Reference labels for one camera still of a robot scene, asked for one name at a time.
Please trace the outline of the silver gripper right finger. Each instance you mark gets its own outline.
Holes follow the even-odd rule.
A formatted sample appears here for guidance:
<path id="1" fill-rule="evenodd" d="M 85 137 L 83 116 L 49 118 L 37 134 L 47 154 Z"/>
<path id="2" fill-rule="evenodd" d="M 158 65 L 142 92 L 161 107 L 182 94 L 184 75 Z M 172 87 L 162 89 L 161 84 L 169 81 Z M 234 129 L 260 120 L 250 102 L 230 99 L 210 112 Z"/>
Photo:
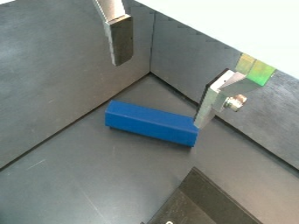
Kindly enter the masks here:
<path id="1" fill-rule="evenodd" d="M 208 84 L 194 125 L 202 129 L 224 109 L 238 112 L 245 106 L 245 93 L 262 88 L 277 69 L 244 53 L 234 70 L 226 69 Z"/>

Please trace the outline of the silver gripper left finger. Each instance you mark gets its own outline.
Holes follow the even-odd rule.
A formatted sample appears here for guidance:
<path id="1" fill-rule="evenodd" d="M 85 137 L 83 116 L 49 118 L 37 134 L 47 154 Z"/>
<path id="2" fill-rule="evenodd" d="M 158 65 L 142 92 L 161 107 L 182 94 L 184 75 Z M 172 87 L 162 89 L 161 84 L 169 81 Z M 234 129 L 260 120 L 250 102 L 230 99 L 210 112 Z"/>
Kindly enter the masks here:
<path id="1" fill-rule="evenodd" d="M 134 56 L 134 18 L 122 0 L 93 0 L 102 17 L 113 64 L 118 67 Z"/>

